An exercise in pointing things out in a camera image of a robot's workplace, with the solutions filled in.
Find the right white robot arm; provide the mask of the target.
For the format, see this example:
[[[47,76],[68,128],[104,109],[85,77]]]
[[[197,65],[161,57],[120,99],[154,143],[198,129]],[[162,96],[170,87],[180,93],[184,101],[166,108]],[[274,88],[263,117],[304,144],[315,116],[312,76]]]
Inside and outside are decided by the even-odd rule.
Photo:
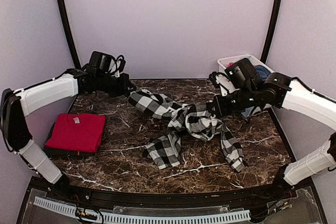
[[[307,87],[298,77],[277,72],[271,73],[257,89],[253,89],[251,80],[248,80],[226,96],[214,96],[214,100],[207,104],[207,110],[225,117],[249,107],[263,108],[267,104],[305,115],[335,130],[335,100]],[[281,167],[273,184],[268,187],[268,195],[278,200],[288,188],[324,169],[335,169],[335,134],[315,151]]]

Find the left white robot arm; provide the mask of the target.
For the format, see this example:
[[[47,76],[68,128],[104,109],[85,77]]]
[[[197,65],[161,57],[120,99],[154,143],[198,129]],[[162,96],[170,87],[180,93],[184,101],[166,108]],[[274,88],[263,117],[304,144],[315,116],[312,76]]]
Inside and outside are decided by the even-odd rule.
[[[47,127],[77,95],[101,91],[118,97],[128,92],[129,81],[127,73],[94,76],[80,69],[67,69],[30,87],[3,90],[1,132],[8,151],[19,155],[33,171],[54,185],[53,191],[61,200],[71,200],[74,189],[66,183],[67,176],[42,149]]]

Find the black white plaid shirt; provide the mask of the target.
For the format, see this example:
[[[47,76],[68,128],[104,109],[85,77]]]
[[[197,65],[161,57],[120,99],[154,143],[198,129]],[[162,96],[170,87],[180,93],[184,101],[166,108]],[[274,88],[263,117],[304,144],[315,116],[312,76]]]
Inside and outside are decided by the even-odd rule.
[[[145,146],[146,156],[153,159],[158,169],[181,163],[181,139],[185,132],[201,141],[220,135],[221,149],[229,166],[237,173],[248,166],[240,143],[221,119],[208,112],[205,103],[179,103],[165,94],[146,89],[131,91],[128,102],[154,119],[169,120],[166,132]]]

